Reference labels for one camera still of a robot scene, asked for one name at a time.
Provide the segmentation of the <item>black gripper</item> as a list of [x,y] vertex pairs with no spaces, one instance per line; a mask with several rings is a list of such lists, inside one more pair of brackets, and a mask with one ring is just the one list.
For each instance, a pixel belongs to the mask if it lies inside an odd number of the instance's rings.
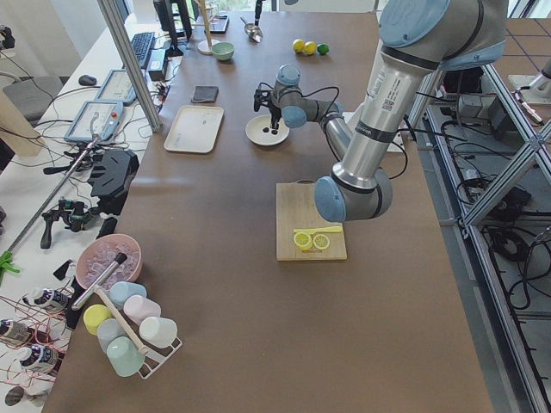
[[270,128],[279,129],[281,110],[275,109],[272,102],[274,88],[267,83],[260,83],[253,95],[253,111],[259,112],[260,108],[267,108],[270,112]]

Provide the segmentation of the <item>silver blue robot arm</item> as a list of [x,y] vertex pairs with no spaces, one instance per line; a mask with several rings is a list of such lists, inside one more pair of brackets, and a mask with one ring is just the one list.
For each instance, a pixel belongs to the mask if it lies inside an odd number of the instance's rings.
[[372,219],[391,205],[393,191],[381,161],[425,76],[498,60],[505,49],[506,1],[390,1],[379,21],[380,50],[360,116],[348,127],[334,101],[309,99],[300,71],[283,65],[270,89],[258,88],[254,108],[266,107],[271,125],[315,122],[337,154],[329,176],[315,184],[319,215],[329,221]]

